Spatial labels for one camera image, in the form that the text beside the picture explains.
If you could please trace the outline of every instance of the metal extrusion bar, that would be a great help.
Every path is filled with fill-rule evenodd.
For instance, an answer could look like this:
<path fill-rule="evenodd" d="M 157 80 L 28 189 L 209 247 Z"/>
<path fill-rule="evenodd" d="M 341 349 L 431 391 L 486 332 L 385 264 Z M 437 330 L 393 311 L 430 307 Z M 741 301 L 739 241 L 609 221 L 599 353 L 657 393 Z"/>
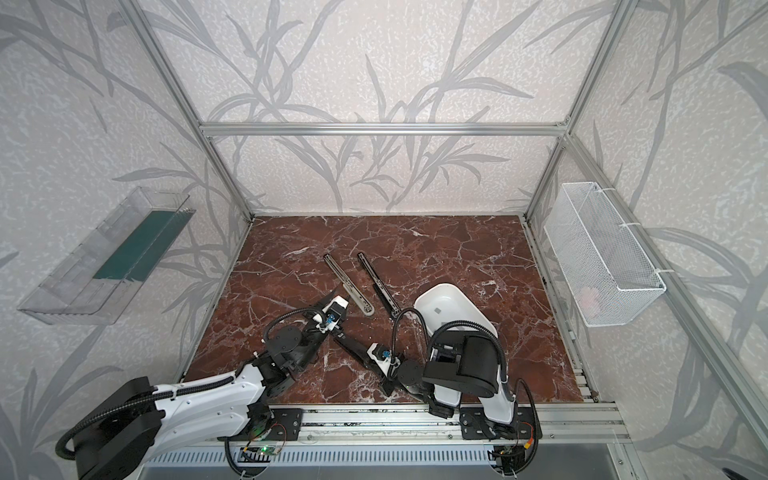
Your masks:
<path fill-rule="evenodd" d="M 312 445 L 503 444 L 508 440 L 463 440 L 458 413 L 430 415 L 425 405 L 305 405 L 299 442 Z M 627 428 L 614 403 L 540 404 L 543 443 L 625 443 Z"/>
<path fill-rule="evenodd" d="M 523 216 L 526 220 L 530 220 L 531 217 L 533 217 L 533 211 L 538 205 L 538 202 L 541 201 L 541 197 L 544 195 L 544 192 L 547 189 L 549 180 L 552 179 L 552 176 L 558 170 L 558 165 L 560 164 L 560 157 L 563 155 L 563 150 L 563 137 L 560 136 L 558 137 L 558 142 L 554 144 L 554 150 L 549 155 L 547 166 L 541 173 L 541 178 L 538 179 L 536 189 L 533 190 L 533 197 L 531 197 L 531 201 L 528 203 L 528 208 L 525 209 Z"/>
<path fill-rule="evenodd" d="M 554 322 L 560 331 L 560 337 L 563 339 L 565 352 L 568 354 L 568 357 L 571 360 L 572 367 L 575 369 L 581 369 L 586 374 L 587 379 L 591 381 L 591 374 L 587 369 L 585 369 L 585 365 L 581 361 L 581 352 L 579 352 L 578 344 L 571 339 L 570 329 L 568 328 L 568 319 L 564 316 L 567 310 L 564 308 L 560 296 L 554 289 L 554 281 L 552 280 L 552 276 L 549 271 L 549 267 L 546 264 L 544 255 L 541 253 L 541 249 L 538 247 L 538 242 L 535 240 L 530 225 L 528 225 L 524 219 L 521 219 L 520 223 L 523 226 L 525 239 L 528 241 L 528 245 L 530 246 L 531 252 L 533 253 L 536 269 L 538 270 L 541 278 L 544 280 L 544 292 L 547 294 L 549 304 L 552 307 L 552 316 L 554 317 Z"/>
<path fill-rule="evenodd" d="M 618 0 L 616 2 L 611 20 L 605 29 L 605 35 L 603 35 L 598 51 L 594 54 L 592 63 L 587 70 L 587 75 L 584 77 L 584 81 L 581 83 L 581 87 L 576 94 L 576 99 L 571 107 L 571 113 L 568 115 L 568 133 L 573 131 L 579 117 L 584 113 L 584 109 L 587 107 L 594 89 L 598 86 L 598 82 L 605 72 L 605 68 L 611 60 L 611 56 L 616 50 L 624 30 L 629 25 L 637 2 L 638 0 Z"/>
<path fill-rule="evenodd" d="M 594 54 L 594 58 L 592 58 L 587 74 L 584 76 L 584 81 L 581 82 L 579 91 L 576 94 L 576 99 L 566 117 L 565 130 L 567 133 L 571 133 L 574 130 L 581 114 L 584 113 L 584 109 L 587 107 L 587 103 L 589 102 L 594 89 L 598 86 L 598 82 L 611 59 L 614 50 L 616 50 L 616 46 L 629 24 L 632 12 L 637 6 L 637 2 L 638 0 L 618 0 L 618 2 L 616 2 L 613 14 L 611 15 L 611 20 L 608 22 L 608 27 L 605 29 L 605 34 L 601 39 L 598 50 Z M 533 211 L 541 200 L 541 196 L 544 194 L 549 180 L 558 168 L 561 158 L 560 150 L 562 149 L 561 139 L 558 138 L 558 140 L 559 142 L 555 146 L 555 151 L 553 151 L 552 155 L 549 157 L 547 167 L 545 168 L 544 173 L 541 174 L 541 178 L 536 185 L 533 198 L 531 198 L 531 203 L 528 204 L 528 209 L 525 211 L 526 219 L 531 218 L 533 215 Z"/>
<path fill-rule="evenodd" d="M 232 271 L 235 269 L 235 265 L 237 265 L 237 258 L 240 256 L 240 251 L 245 245 L 245 240 L 248 239 L 248 234 L 250 233 L 251 228 L 253 228 L 253 224 L 249 222 L 247 228 L 243 232 L 243 235 L 241 235 L 240 239 L 237 241 L 237 248 L 233 252 L 232 258 L 230 259 L 230 264 L 227 265 L 226 275 L 222 276 L 223 279 L 228 279 L 230 278 L 230 275 L 232 275 Z M 219 298 L 221 298 L 225 286 L 227 286 L 227 282 L 219 282 L 219 286 L 217 286 L 216 291 L 214 291 L 214 296 L 211 297 L 211 301 L 208 303 L 208 307 L 206 308 L 205 314 L 203 316 L 203 322 L 201 323 L 199 330 L 197 333 L 195 333 L 195 336 L 190 343 L 187 356 L 179 365 L 179 368 L 173 376 L 173 378 L 177 379 L 178 382 L 184 381 L 184 376 L 187 374 L 187 370 L 190 368 L 190 365 L 192 365 L 192 360 L 194 360 L 194 356 L 197 353 L 197 347 L 200 346 L 200 342 L 203 341 L 203 335 L 205 334 L 206 330 L 208 330 L 208 324 L 210 324 L 210 320 L 214 317 L 216 305 L 219 303 Z"/>
<path fill-rule="evenodd" d="M 147 20 L 147 17 L 141 10 L 141 6 L 138 4 L 138 0 L 118 0 L 118 4 L 121 7 L 123 16 L 128 25 L 134 30 L 141 47 L 149 57 L 150 61 L 157 69 L 157 73 L 165 83 L 166 88 L 170 92 L 170 95 L 176 101 L 179 110 L 181 111 L 184 120 L 187 121 L 189 128 L 192 130 L 192 134 L 197 139 L 203 152 L 208 157 L 216 173 L 221 178 L 227 191 L 232 195 L 234 202 L 242 210 L 243 215 L 250 220 L 251 211 L 248 207 L 248 203 L 243 197 L 243 194 L 237 188 L 231 173 L 227 169 L 227 166 L 221 160 L 216 150 L 213 148 L 210 140 L 205 137 L 200 129 L 200 119 L 195 113 L 192 102 L 190 101 L 184 89 L 181 86 L 181 82 L 174 73 L 173 68 L 170 66 L 165 53 L 163 52 L 160 42 L 154 35 L 154 31 Z"/>
<path fill-rule="evenodd" d="M 613 187 L 578 138 L 566 135 L 565 147 L 573 154 L 587 178 L 597 182 L 602 188 Z M 605 193 L 624 221 L 638 222 L 616 190 L 606 190 Z M 648 232 L 641 225 L 632 227 L 638 243 L 653 265 L 662 270 L 672 270 Z M 733 407 L 741 414 L 763 450 L 768 453 L 768 400 L 712 325 L 683 280 L 675 273 L 660 275 L 664 275 L 664 282 L 667 284 L 667 293 L 664 295 L 667 305 L 707 366 L 720 381 Z"/>
<path fill-rule="evenodd" d="M 209 137 L 226 135 L 472 135 L 545 136 L 565 132 L 561 124 L 380 124 L 380 123 L 204 123 Z"/>

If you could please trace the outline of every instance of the metal rail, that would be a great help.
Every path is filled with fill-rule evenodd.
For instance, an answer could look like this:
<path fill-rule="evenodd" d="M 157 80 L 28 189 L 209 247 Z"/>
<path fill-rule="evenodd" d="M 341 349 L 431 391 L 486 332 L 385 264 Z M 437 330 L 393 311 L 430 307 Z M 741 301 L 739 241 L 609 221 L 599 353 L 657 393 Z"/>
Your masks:
<path fill-rule="evenodd" d="M 441 419 L 430 415 L 427 406 L 422 404 L 285 407 L 304 410 L 298 441 L 304 445 L 509 443 L 508 440 L 464 440 L 458 413 L 450 419 Z M 536 409 L 544 435 L 543 443 L 630 442 L 627 428 L 614 403 L 545 403 L 536 405 Z"/>
<path fill-rule="evenodd" d="M 551 124 L 380 124 L 380 123 L 203 123 L 210 137 L 227 135 L 473 135 L 557 137 L 565 126 Z"/>
<path fill-rule="evenodd" d="M 579 91 L 576 94 L 576 99 L 571 106 L 571 110 L 568 112 L 568 116 L 565 118 L 566 128 L 564 133 L 570 134 L 576 127 L 579 118 L 581 118 L 581 115 L 584 113 L 589 99 L 594 93 L 594 89 L 598 86 L 598 82 L 605 72 L 605 68 L 611 60 L 611 56 L 616 50 L 616 46 L 618 45 L 619 40 L 621 40 L 621 36 L 624 34 L 624 30 L 626 30 L 627 25 L 629 25 L 632 12 L 637 6 L 637 2 L 638 0 L 618 0 L 618 2 L 616 2 L 611 21 L 608 22 L 608 27 L 605 29 L 605 34 L 600 42 L 600 46 L 598 46 L 598 50 L 594 54 L 592 63 L 587 70 L 587 74 L 584 76 L 584 81 L 581 82 Z M 541 200 L 541 196 L 549 184 L 549 180 L 558 169 L 562 153 L 562 137 L 559 137 L 558 143 L 555 145 L 555 148 L 549 157 L 547 167 L 539 179 L 536 190 L 534 190 L 531 203 L 528 204 L 528 209 L 525 211 L 526 219 L 531 218 L 533 215 L 533 211 Z"/>
<path fill-rule="evenodd" d="M 216 152 L 216 149 L 214 149 L 214 146 L 211 144 L 210 140 L 206 138 L 203 132 L 200 130 L 200 120 L 194 110 L 192 102 L 184 91 L 184 88 L 181 86 L 181 81 L 178 79 L 174 73 L 173 68 L 170 66 L 170 62 L 168 61 L 168 58 L 166 57 L 160 42 L 155 37 L 152 27 L 149 25 L 147 17 L 144 16 L 138 1 L 118 0 L 118 4 L 122 9 L 125 21 L 131 27 L 131 29 L 133 29 L 138 38 L 139 44 L 149 57 L 152 65 L 157 70 L 157 73 L 160 75 L 163 83 L 165 83 L 166 88 L 170 92 L 170 96 L 173 97 L 173 99 L 176 101 L 176 104 L 181 111 L 181 115 L 187 122 L 192 135 L 194 135 L 197 139 L 197 143 L 200 145 L 200 149 L 208 157 L 209 162 L 213 166 L 218 176 L 221 178 L 221 181 L 224 183 L 225 188 L 232 196 L 235 204 L 237 204 L 237 206 L 243 212 L 243 215 L 248 220 L 250 220 L 251 211 L 248 207 L 248 203 L 246 202 L 245 197 L 237 188 L 237 185 L 235 184 L 229 169 L 224 164 L 221 157 L 219 157 L 219 154 Z"/>

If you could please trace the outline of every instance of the red wire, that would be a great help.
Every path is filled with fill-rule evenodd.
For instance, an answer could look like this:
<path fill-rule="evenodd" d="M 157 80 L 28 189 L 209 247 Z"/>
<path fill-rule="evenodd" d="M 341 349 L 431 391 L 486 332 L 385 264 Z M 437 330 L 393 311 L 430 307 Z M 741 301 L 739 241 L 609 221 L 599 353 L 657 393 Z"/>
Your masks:
<path fill-rule="evenodd" d="M 278 423 L 277 425 L 280 425 L 281 427 L 283 427 L 283 444 L 280 446 L 280 450 L 277 451 L 277 453 L 280 453 L 283 451 L 283 449 L 286 446 L 286 442 L 288 441 L 288 431 L 286 430 L 286 426 L 283 425 L 282 423 Z"/>

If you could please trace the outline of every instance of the black cable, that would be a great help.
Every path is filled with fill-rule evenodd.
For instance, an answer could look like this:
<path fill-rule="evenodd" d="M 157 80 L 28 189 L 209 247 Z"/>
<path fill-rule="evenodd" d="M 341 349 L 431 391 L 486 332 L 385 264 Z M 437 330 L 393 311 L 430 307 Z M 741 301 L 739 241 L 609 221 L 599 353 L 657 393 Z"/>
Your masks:
<path fill-rule="evenodd" d="M 533 458 L 536 456 L 536 450 L 538 450 L 538 433 L 541 431 L 541 424 L 538 422 L 538 413 L 536 412 L 536 404 L 533 401 L 531 389 L 528 388 L 528 384 L 525 380 L 517 379 L 517 382 L 515 382 L 515 393 L 520 389 L 520 385 L 523 385 L 523 388 L 525 389 L 525 395 L 528 396 L 528 402 L 531 404 L 531 413 L 533 413 L 533 445 L 531 446 L 531 454 L 525 459 L 523 466 L 515 473 L 522 472 L 531 464 L 531 462 L 533 462 Z"/>
<path fill-rule="evenodd" d="M 413 308 L 412 306 L 400 310 L 400 314 L 395 318 L 395 321 L 392 323 L 392 349 L 390 350 L 391 358 L 397 357 L 397 327 L 400 324 L 400 320 L 405 316 L 406 313 L 413 313 L 419 318 L 419 323 L 422 326 L 422 332 L 424 333 L 424 344 L 429 344 L 429 334 L 427 333 L 427 324 L 424 321 L 424 317 L 422 316 L 421 312 L 419 312 L 417 309 Z M 393 374 L 394 369 L 389 370 L 389 374 Z"/>
<path fill-rule="evenodd" d="M 182 395 L 190 395 L 192 393 L 199 393 L 199 392 L 205 392 L 206 390 L 211 389 L 217 389 L 220 386 L 225 386 L 227 383 L 231 383 L 235 380 L 235 377 L 230 376 L 225 379 L 221 379 L 217 382 L 208 383 L 206 385 L 198 385 L 198 386 L 188 386 L 182 389 L 178 389 L 176 391 L 176 396 L 182 396 Z M 61 436 L 61 438 L 56 442 L 56 455 L 63 458 L 64 460 L 74 460 L 74 451 L 67 448 L 67 442 L 72 440 L 75 435 L 82 432 L 89 426 L 100 422 L 108 417 L 113 416 L 116 413 L 124 412 L 125 410 L 130 410 L 133 408 L 136 408 L 138 406 L 143 406 L 148 404 L 149 402 L 156 402 L 157 400 L 163 400 L 163 399 L 169 399 L 174 396 L 174 392 L 168 391 L 168 392 L 162 392 L 162 393 L 156 393 L 153 395 L 142 397 L 138 400 L 134 400 L 133 402 L 124 403 L 123 405 L 111 407 L 109 409 L 105 409 L 99 413 L 96 413 L 94 415 L 91 415 L 90 417 L 87 417 L 86 419 L 82 419 L 80 422 L 77 423 L 74 427 L 69 429 L 64 435 Z"/>
<path fill-rule="evenodd" d="M 243 468 L 242 470 L 240 467 L 237 466 L 234 459 L 232 458 L 232 450 L 230 449 L 230 440 L 229 438 L 224 439 L 224 457 L 227 458 L 227 463 L 230 465 L 230 468 L 233 472 L 237 473 L 240 478 L 256 478 L 259 473 L 256 473 L 255 475 L 250 475 L 247 473 L 247 470 Z"/>
<path fill-rule="evenodd" d="M 278 316 L 276 319 L 272 320 L 266 325 L 266 327 L 264 328 L 264 343 L 269 341 L 270 330 L 272 329 L 272 327 L 282 322 L 283 320 L 288 319 L 294 315 L 298 315 L 300 313 L 314 313 L 315 315 L 320 315 L 320 323 L 323 324 L 326 322 L 326 313 L 319 308 L 315 308 L 314 306 L 305 306 L 303 308 L 291 310 L 288 313 L 284 313 L 283 315 Z"/>

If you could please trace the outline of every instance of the metal base plate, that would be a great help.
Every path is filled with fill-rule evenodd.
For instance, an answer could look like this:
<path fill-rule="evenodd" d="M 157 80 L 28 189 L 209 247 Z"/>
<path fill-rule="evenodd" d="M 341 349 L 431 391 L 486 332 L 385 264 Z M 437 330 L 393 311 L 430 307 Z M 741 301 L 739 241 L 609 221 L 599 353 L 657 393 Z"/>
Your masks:
<path fill-rule="evenodd" d="M 518 416 L 518 430 L 515 430 L 514 424 L 507 427 L 507 429 L 514 432 L 514 435 L 512 436 L 517 436 L 517 438 L 512 438 L 511 440 L 528 440 L 531 438 L 531 432 L 529 430 L 530 427 L 528 427 L 528 425 L 525 423 L 533 425 L 533 412 L 531 411 L 531 407 L 518 406 L 516 412 Z M 482 407 L 461 407 L 458 410 L 458 413 L 458 420 L 462 425 L 462 438 L 464 440 L 491 439 L 489 435 L 486 435 L 481 429 L 474 426 L 477 424 L 477 422 L 487 422 Z M 537 432 L 537 436 L 541 438 L 540 429 L 539 432 Z"/>

